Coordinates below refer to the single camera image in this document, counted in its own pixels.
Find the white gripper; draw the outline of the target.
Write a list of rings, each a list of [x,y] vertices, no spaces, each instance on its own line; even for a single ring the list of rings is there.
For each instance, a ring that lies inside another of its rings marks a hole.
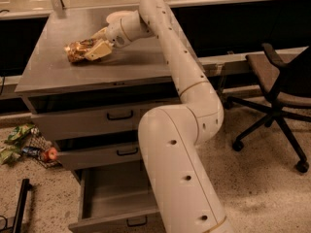
[[[85,59],[93,61],[112,53],[115,48],[124,48],[130,44],[121,26],[121,20],[117,19],[91,36],[91,39],[99,40],[86,54]]]

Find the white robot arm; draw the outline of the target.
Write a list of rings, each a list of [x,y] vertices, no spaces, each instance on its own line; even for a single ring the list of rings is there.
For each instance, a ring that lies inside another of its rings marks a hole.
[[[96,44],[86,59],[156,36],[181,102],[147,111],[138,139],[166,233],[234,233],[196,151],[220,130],[222,102],[172,17],[163,0],[141,0],[137,11],[93,35]]]

